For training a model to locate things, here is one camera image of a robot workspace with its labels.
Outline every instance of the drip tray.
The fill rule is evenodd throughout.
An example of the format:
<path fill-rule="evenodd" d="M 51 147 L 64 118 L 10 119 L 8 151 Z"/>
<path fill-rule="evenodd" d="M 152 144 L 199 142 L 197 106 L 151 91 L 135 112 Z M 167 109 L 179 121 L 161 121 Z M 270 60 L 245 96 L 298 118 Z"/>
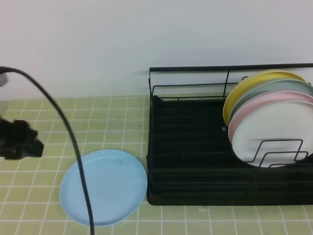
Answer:
<path fill-rule="evenodd" d="M 312 164 L 258 168 L 243 163 L 232 152 L 223 105 L 223 99 L 152 97 L 147 155 L 149 203 L 312 204 Z"/>

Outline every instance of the pink plate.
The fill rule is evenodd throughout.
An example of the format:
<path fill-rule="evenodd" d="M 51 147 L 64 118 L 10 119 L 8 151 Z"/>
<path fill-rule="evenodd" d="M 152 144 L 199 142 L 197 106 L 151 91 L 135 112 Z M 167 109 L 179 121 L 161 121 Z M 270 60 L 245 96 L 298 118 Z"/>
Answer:
<path fill-rule="evenodd" d="M 313 103 L 313 97 L 301 92 L 293 91 L 272 91 L 265 92 L 255 96 L 244 103 L 234 114 L 228 129 L 228 137 L 230 142 L 233 142 L 235 131 L 240 123 L 252 112 L 259 109 L 261 106 L 270 104 L 277 101 L 286 101 L 288 99 L 294 99 L 303 102 Z"/>

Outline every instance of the yellow plate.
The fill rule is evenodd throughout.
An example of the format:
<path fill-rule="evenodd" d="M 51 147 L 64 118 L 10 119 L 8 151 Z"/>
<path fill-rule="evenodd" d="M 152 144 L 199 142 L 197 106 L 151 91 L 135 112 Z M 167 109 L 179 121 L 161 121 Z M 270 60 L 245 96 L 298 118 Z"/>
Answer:
<path fill-rule="evenodd" d="M 245 78 L 243 81 L 238 83 L 234 89 L 228 95 L 224 108 L 223 108 L 223 117 L 224 121 L 229 126 L 230 123 L 230 114 L 234 105 L 239 100 L 239 98 L 253 86 L 256 86 L 262 82 L 275 79 L 275 78 L 295 78 L 301 81 L 307 82 L 304 78 L 294 74 L 292 72 L 284 71 L 284 70 L 266 70 L 255 75 L 249 76 Z"/>

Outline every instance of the plate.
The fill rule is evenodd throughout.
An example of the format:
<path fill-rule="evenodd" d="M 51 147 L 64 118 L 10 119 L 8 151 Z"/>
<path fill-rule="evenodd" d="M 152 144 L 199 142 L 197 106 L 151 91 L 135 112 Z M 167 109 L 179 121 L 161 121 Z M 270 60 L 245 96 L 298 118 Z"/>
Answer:
<path fill-rule="evenodd" d="M 313 103 L 313 97 L 300 93 L 300 92 L 291 92 L 291 91 L 273 91 L 273 92 L 265 92 L 260 95 L 255 96 L 254 98 L 248 100 L 244 103 L 235 113 L 232 118 L 229 129 L 228 129 L 228 137 L 230 142 L 233 140 L 234 133 L 239 126 L 239 124 L 253 111 L 259 109 L 263 105 L 267 105 L 277 101 L 286 101 L 286 100 L 294 100 L 294 101 L 302 101 Z"/>
<path fill-rule="evenodd" d="M 298 151 L 300 141 L 303 144 L 301 151 L 313 153 L 313 105 L 312 103 L 299 101 L 285 101 L 265 105 L 247 116 L 238 126 L 232 147 L 236 156 L 244 162 L 253 161 L 259 144 L 263 140 L 286 140 L 264 142 L 252 163 L 259 166 L 263 156 L 267 152 Z M 295 153 L 268 154 L 261 167 L 269 167 L 271 164 L 292 164 Z M 297 160 L 305 157 L 299 153 Z"/>
<path fill-rule="evenodd" d="M 288 90 L 301 92 L 313 96 L 313 87 L 306 82 L 302 82 L 297 79 L 274 79 L 271 81 L 264 82 L 258 86 L 253 87 L 252 89 L 245 92 L 235 104 L 233 110 L 230 114 L 230 120 L 232 120 L 235 112 L 248 100 L 252 99 L 256 95 L 262 94 L 264 92 L 270 91 L 279 91 L 279 90 Z"/>
<path fill-rule="evenodd" d="M 104 149 L 82 158 L 95 227 L 118 223 L 141 204 L 147 190 L 147 175 L 133 155 Z M 66 172 L 60 186 L 60 202 L 68 216 L 89 226 L 78 164 Z"/>
<path fill-rule="evenodd" d="M 302 77 L 284 70 L 267 70 L 247 77 L 234 87 L 225 101 L 223 108 L 223 117 L 225 123 L 229 125 L 231 111 L 244 92 L 253 86 L 276 78 L 295 78 L 306 82 L 306 80 Z"/>

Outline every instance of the blue plate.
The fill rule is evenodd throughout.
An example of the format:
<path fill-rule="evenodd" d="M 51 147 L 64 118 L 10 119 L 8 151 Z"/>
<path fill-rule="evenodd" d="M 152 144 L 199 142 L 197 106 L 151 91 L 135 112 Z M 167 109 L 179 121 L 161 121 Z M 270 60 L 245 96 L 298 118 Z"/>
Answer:
<path fill-rule="evenodd" d="M 147 175 L 133 155 L 104 149 L 82 158 L 95 227 L 118 223 L 139 207 L 147 190 Z M 77 162 L 60 186 L 60 202 L 73 220 L 89 226 L 88 211 Z"/>

